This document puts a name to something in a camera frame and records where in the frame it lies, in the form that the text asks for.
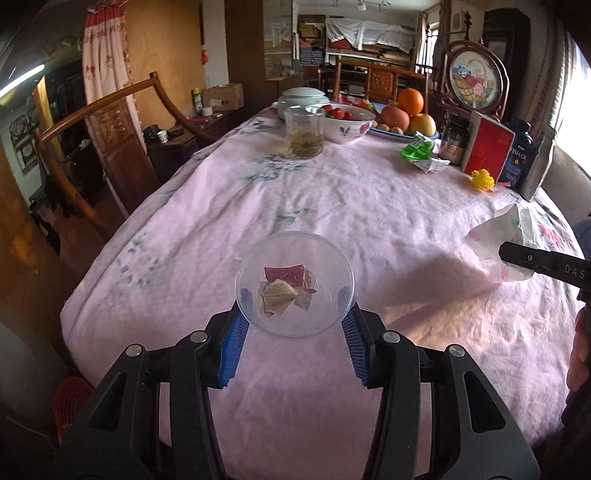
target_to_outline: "ceiling light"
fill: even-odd
[[[34,76],[37,73],[39,73],[40,71],[42,71],[44,68],[45,68],[45,65],[41,64],[38,67],[35,67],[34,69],[29,70],[25,74],[21,75],[19,78],[17,78],[13,82],[10,82],[2,90],[0,90],[0,98],[2,98],[4,95],[6,95],[8,92],[10,92],[10,90],[12,90],[17,85],[20,85],[25,80],[31,78],[32,76]]]

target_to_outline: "apple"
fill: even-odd
[[[426,137],[432,137],[435,135],[437,127],[435,126],[435,120],[433,120],[433,117],[420,113],[418,115],[413,115],[410,118],[408,131],[411,135],[414,135],[416,132],[421,132]]]
[[[398,127],[405,132],[408,129],[410,118],[408,114],[395,106],[385,106],[379,115],[381,123],[388,125],[390,128]]]

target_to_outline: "carved wooden chair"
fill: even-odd
[[[38,127],[34,132],[37,148],[45,165],[66,197],[96,228],[105,242],[111,238],[113,232],[109,231],[95,209],[72,185],[61,165],[54,158],[49,143],[76,122],[87,119],[86,124],[94,139],[93,143],[103,169],[125,209],[129,213],[133,212],[151,193],[156,191],[160,182],[133,126],[125,97],[151,87],[156,90],[156,94],[169,113],[185,129],[195,135],[201,145],[210,145],[215,142],[215,137],[193,125],[178,111],[166,95],[156,72],[150,73],[148,80],[134,83],[86,105],[45,131]]]
[[[365,99],[378,103],[396,101],[398,96],[398,78],[407,77],[411,79],[412,82],[418,84],[417,90],[423,94],[423,113],[428,113],[428,76],[412,72],[411,70],[380,65],[370,61],[342,59],[340,56],[336,61],[333,101],[336,101],[339,97],[341,65],[351,65],[353,67],[364,67],[368,69],[365,79]]]

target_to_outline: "cardboard box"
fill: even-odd
[[[300,35],[302,38],[316,38],[320,36],[320,30],[314,25],[300,25]]]
[[[478,112],[470,115],[470,138],[464,150],[462,170],[468,175],[485,168],[495,181],[499,180],[515,134],[505,125]]]
[[[229,83],[223,87],[206,88],[203,91],[203,105],[214,112],[238,110],[244,106],[244,91],[241,83]]]

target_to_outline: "floral tablecloth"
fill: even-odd
[[[130,343],[175,344],[234,301],[232,260],[286,229],[324,235],[352,264],[361,308],[418,345],[464,345],[528,440],[559,425],[578,308],[574,288],[541,275],[491,284],[462,238],[523,202],[473,190],[459,170],[425,174],[396,142],[366,135],[308,161],[281,154],[285,127],[266,111],[198,152],[136,210],[65,305],[62,326],[95,385]],[[540,248],[581,256],[544,192],[530,209]],[[305,340],[251,327],[236,378],[212,391],[228,474],[243,479],[361,477],[379,391],[353,373],[339,325]],[[425,396],[424,405],[428,404]],[[424,411],[417,473],[428,454]],[[161,437],[170,442],[168,395]]]

